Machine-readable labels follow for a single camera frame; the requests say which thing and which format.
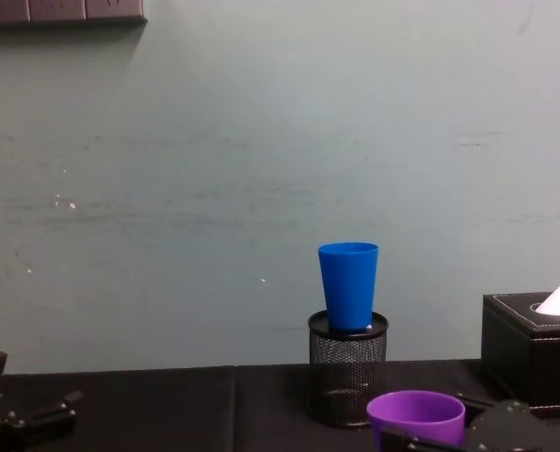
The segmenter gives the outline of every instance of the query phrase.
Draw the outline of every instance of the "pen holder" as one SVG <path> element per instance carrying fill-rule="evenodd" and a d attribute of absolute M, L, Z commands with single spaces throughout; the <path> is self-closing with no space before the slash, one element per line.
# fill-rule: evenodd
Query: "pen holder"
<path fill-rule="evenodd" d="M 540 417 L 560 416 L 560 315 L 535 311 L 549 295 L 485 295 L 483 302 L 483 366 Z"/>
<path fill-rule="evenodd" d="M 307 408 L 313 419 L 334 427 L 369 425 L 367 404 L 383 388 L 379 367 L 386 361 L 388 327 L 376 313 L 372 328 L 349 332 L 331 329 L 327 311 L 310 317 Z"/>

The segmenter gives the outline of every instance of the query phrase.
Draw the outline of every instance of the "blue plastic cup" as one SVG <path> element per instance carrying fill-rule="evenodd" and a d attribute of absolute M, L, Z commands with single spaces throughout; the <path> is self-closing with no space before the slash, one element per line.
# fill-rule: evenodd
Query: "blue plastic cup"
<path fill-rule="evenodd" d="M 373 243 L 329 243 L 319 248 L 329 326 L 364 330 L 372 324 L 378 247 Z"/>

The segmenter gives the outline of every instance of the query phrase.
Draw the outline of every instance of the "purple cup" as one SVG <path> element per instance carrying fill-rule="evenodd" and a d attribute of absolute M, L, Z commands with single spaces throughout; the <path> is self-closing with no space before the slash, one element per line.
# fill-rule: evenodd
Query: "purple cup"
<path fill-rule="evenodd" d="M 367 415 L 381 450 L 380 429 L 401 428 L 411 436 L 462 445 L 466 407 L 447 394 L 430 391 L 399 391 L 376 397 Z"/>

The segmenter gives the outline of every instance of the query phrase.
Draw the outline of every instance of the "table surface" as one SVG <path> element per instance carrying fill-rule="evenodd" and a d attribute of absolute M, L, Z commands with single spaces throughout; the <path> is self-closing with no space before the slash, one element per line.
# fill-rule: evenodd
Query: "table surface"
<path fill-rule="evenodd" d="M 476 360 L 382 364 L 385 391 L 427 389 L 498 400 Z M 39 451 L 373 451 L 369 428 L 329 428 L 304 410 L 307 365 L 5 376 L 0 412 L 85 400 L 71 438 Z"/>

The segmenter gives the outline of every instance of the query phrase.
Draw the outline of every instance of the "wall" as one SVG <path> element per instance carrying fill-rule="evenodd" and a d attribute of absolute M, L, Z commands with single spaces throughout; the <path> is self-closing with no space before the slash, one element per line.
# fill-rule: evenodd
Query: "wall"
<path fill-rule="evenodd" d="M 560 2 L 149 4 L 0 33 L 10 371 L 305 362 L 327 241 L 382 246 L 392 359 L 560 282 Z"/>

